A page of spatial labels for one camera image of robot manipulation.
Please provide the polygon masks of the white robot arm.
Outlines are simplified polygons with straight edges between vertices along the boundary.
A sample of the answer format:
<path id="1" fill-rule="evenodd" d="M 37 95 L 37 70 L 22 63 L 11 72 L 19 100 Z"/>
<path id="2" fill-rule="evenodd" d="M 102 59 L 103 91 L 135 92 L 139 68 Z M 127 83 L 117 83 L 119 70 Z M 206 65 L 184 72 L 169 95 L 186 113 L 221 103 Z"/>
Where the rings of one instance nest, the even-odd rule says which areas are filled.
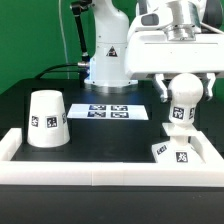
<path id="1" fill-rule="evenodd" d="M 84 84 L 99 92 L 120 92 L 151 79 L 163 102 L 172 99 L 166 79 L 192 73 L 207 82 L 212 97 L 224 77 L 224 32 L 202 29 L 208 0 L 138 0 L 130 21 L 112 0 L 93 0 L 96 50 Z"/>

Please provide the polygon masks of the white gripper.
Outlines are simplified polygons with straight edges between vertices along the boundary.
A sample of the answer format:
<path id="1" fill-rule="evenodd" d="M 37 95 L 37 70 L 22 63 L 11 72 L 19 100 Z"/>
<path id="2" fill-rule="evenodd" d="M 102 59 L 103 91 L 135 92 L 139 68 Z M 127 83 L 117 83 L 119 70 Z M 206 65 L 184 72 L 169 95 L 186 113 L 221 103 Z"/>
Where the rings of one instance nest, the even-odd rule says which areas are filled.
<path id="1" fill-rule="evenodd" d="M 214 73 L 224 72 L 224 35 L 197 34 L 195 41 L 168 41 L 162 31 L 134 33 L 126 49 L 125 74 L 129 79 L 153 77 L 153 85 L 165 103 L 171 93 L 163 74 L 205 73 L 202 76 L 204 98 L 213 98 Z"/>

